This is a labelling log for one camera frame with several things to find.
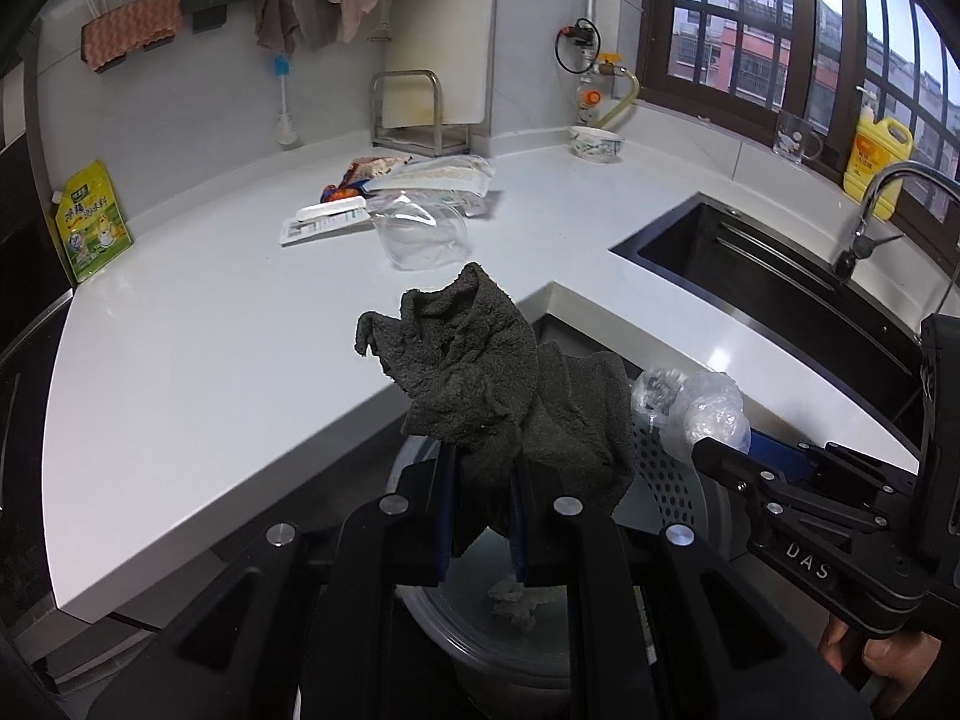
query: black sink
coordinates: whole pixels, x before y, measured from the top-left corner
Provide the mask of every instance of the black sink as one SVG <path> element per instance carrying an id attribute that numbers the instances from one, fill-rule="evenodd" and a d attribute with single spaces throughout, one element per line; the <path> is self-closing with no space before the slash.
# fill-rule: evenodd
<path id="1" fill-rule="evenodd" d="M 749 324 L 917 454 L 920 348 L 902 322 L 769 227 L 695 194 L 611 250 Z"/>

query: white bowl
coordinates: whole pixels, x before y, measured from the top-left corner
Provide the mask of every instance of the white bowl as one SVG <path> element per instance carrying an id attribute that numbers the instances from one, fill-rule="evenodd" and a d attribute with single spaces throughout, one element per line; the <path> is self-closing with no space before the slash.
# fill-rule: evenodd
<path id="1" fill-rule="evenodd" d="M 595 127 L 570 127 L 570 151 L 590 162 L 616 162 L 623 136 Z"/>

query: metal screw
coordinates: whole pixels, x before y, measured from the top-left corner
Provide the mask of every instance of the metal screw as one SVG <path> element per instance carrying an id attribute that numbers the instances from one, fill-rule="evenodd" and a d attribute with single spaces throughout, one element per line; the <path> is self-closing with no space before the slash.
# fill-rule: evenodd
<path id="1" fill-rule="evenodd" d="M 563 514 L 564 517 L 574 517 L 583 510 L 584 505 L 579 498 L 574 498 L 572 495 L 560 495 L 553 502 L 553 511 L 557 514 Z"/>
<path id="2" fill-rule="evenodd" d="M 403 514 L 410 508 L 410 501 L 402 495 L 384 495 L 380 498 L 380 510 L 383 514 Z"/>
<path id="3" fill-rule="evenodd" d="M 285 547 L 296 536 L 296 528 L 286 522 L 277 522 L 267 528 L 267 542 L 275 547 Z"/>
<path id="4" fill-rule="evenodd" d="M 685 525 L 671 525 L 666 529 L 666 541 L 674 546 L 688 547 L 693 543 L 693 531 Z"/>

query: glass cup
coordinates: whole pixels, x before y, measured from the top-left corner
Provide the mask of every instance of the glass cup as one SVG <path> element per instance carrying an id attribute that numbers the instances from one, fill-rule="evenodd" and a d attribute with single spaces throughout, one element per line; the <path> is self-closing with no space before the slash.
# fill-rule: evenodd
<path id="1" fill-rule="evenodd" d="M 777 156 L 799 165 L 805 159 L 816 159 L 823 150 L 823 138 L 814 131 L 813 124 L 787 111 L 776 114 L 774 153 Z"/>

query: cutting board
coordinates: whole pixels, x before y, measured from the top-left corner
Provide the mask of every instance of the cutting board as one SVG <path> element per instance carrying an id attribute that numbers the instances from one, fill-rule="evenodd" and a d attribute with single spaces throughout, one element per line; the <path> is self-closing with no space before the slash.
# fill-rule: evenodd
<path id="1" fill-rule="evenodd" d="M 493 0 L 394 0 L 386 67 L 432 70 L 443 87 L 443 123 L 477 124 L 487 114 Z M 423 77 L 384 79 L 384 127 L 433 124 Z"/>

